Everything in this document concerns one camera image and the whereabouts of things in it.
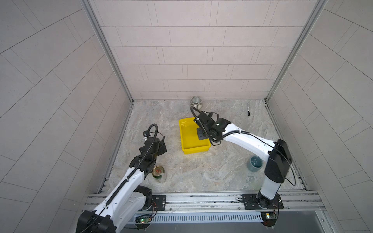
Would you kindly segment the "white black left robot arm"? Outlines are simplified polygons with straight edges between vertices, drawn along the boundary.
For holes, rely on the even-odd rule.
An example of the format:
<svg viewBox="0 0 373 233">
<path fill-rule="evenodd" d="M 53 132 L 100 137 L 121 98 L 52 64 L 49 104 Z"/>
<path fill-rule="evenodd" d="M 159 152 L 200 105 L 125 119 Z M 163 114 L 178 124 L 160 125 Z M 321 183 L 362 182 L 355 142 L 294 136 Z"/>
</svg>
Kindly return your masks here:
<svg viewBox="0 0 373 233">
<path fill-rule="evenodd" d="M 146 139 L 115 189 L 94 210 L 80 215 L 77 233 L 119 233 L 137 211 L 151 207 L 152 190 L 141 183 L 153 171 L 157 156 L 167 151 L 164 139 Z"/>
</svg>

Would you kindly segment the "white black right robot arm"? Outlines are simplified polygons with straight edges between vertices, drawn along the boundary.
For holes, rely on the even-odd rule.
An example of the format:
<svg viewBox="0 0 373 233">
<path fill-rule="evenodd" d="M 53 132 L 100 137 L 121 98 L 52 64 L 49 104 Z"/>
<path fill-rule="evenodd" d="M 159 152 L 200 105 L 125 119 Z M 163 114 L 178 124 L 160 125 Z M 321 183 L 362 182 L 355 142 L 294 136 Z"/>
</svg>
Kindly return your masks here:
<svg viewBox="0 0 373 233">
<path fill-rule="evenodd" d="M 195 107 L 191 107 L 190 110 L 201 135 L 209 139 L 213 145 L 216 146 L 223 140 L 234 143 L 266 163 L 265 179 L 254 203 L 263 209 L 282 209 L 279 188 L 287 179 L 289 171 L 294 174 L 287 143 L 282 139 L 272 141 L 258 137 L 219 116 L 214 120 L 213 112 L 200 111 Z"/>
</svg>

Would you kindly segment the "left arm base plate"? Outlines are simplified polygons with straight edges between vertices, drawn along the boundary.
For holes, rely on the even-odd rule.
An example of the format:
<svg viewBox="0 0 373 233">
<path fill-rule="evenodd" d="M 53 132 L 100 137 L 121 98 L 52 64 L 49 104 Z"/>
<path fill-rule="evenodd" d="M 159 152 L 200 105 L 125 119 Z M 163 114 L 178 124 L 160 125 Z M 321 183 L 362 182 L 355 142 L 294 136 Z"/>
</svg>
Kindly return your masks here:
<svg viewBox="0 0 373 233">
<path fill-rule="evenodd" d="M 166 195 L 152 195 L 145 197 L 145 204 L 141 211 L 164 211 L 166 206 Z"/>
</svg>

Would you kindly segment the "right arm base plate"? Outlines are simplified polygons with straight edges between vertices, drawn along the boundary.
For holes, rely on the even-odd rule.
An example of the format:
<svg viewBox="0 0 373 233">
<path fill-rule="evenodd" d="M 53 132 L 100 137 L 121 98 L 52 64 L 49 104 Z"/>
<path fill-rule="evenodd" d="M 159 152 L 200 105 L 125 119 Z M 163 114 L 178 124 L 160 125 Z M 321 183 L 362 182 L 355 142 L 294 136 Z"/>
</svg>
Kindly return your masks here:
<svg viewBox="0 0 373 233">
<path fill-rule="evenodd" d="M 264 197 L 261 193 L 242 194 L 242 197 L 238 198 L 238 201 L 244 204 L 246 210 L 284 208 L 279 194 L 276 194 L 272 200 Z"/>
</svg>

